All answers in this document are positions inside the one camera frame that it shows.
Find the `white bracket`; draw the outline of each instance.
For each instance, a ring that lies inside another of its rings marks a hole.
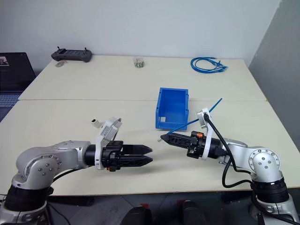
[[[200,112],[197,113],[197,117],[199,119],[201,128],[206,128],[206,142],[205,142],[205,146],[204,146],[204,151],[203,151],[203,155],[201,157],[202,160],[206,160],[208,157],[208,153],[210,151],[210,143],[211,143],[211,138],[212,138],[212,127],[210,126],[209,123],[207,123],[204,119],[204,115],[208,114],[210,120],[211,120],[211,116],[210,116],[210,112],[208,110],[208,108],[204,108],[202,109]]]
[[[121,118],[117,119],[115,117],[111,117],[101,127],[101,130],[96,137],[95,167],[98,170],[104,169],[101,163],[102,149],[114,139],[121,125]]]

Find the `laptop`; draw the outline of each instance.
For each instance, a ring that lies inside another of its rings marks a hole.
[[[0,53],[0,121],[35,77],[25,52]]]

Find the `floor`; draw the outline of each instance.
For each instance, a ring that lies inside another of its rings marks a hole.
[[[297,211],[300,212],[300,188],[289,189],[289,193],[293,196]],[[107,195],[92,197],[94,203],[89,207],[53,202],[51,205],[66,216],[71,225],[119,225],[126,213],[139,205],[152,211],[156,225],[180,225],[180,204],[189,199],[202,209],[207,225],[256,225],[257,222],[248,213],[251,205],[249,194],[247,191],[228,191]],[[53,210],[52,216],[55,225],[67,224],[65,219]]]

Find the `wall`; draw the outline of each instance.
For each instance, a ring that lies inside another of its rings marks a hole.
[[[300,151],[299,14],[299,0],[281,1],[249,69]]]
[[[56,46],[96,54],[243,58],[250,64],[279,0],[0,0],[0,52],[35,70]]]

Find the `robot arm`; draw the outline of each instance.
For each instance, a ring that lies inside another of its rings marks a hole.
[[[236,167],[245,169],[251,176],[251,188],[254,191],[253,201],[258,203],[257,207],[262,213],[256,210],[255,216],[261,215],[258,221],[266,225],[289,224],[274,217],[283,214],[292,224],[300,222],[295,209],[293,199],[287,192],[280,168],[278,155],[264,147],[248,147],[245,143],[231,139],[224,139],[230,152],[219,139],[212,138],[213,128],[207,121],[211,121],[208,109],[202,109],[198,114],[202,128],[207,128],[207,135],[192,131],[191,136],[180,134],[162,135],[161,139],[170,145],[187,149],[187,156],[192,158],[207,157],[218,159],[220,163],[227,165],[231,156],[234,158]]]
[[[95,165],[97,169],[116,171],[151,162],[144,155],[152,151],[147,146],[114,141],[120,126],[120,119],[110,118],[102,126],[96,144],[65,141],[24,151],[17,159],[18,173],[0,207],[0,225],[37,221],[45,211],[48,195],[53,192],[50,186],[54,177],[65,170]]]

